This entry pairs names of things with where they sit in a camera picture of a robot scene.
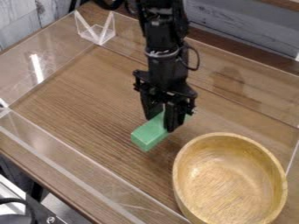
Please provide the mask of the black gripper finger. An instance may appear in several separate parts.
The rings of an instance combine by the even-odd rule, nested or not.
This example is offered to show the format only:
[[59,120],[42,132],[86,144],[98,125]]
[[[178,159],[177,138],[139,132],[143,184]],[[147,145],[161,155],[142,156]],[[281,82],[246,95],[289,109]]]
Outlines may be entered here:
[[187,101],[169,101],[165,108],[163,126],[174,132],[185,123],[186,116],[194,114],[195,105]]
[[165,111],[165,102],[161,93],[150,87],[141,89],[141,100],[145,110],[145,117],[151,120]]

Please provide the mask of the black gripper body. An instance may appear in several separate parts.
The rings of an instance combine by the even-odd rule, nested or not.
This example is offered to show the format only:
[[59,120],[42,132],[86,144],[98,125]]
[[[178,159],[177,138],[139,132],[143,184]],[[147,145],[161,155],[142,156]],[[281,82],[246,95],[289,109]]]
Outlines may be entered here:
[[193,105],[198,93],[187,83],[190,54],[147,54],[149,70],[135,70],[135,90],[141,94],[145,105],[162,105],[178,98],[187,105]]

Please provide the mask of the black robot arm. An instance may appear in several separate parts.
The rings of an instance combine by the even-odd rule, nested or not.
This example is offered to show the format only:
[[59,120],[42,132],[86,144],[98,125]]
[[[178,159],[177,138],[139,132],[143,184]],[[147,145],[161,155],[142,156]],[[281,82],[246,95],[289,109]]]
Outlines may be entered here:
[[187,83],[193,47],[185,41],[189,18],[183,0],[135,0],[149,69],[135,70],[135,91],[141,93],[145,117],[163,115],[163,127],[175,131],[194,113],[198,93]]

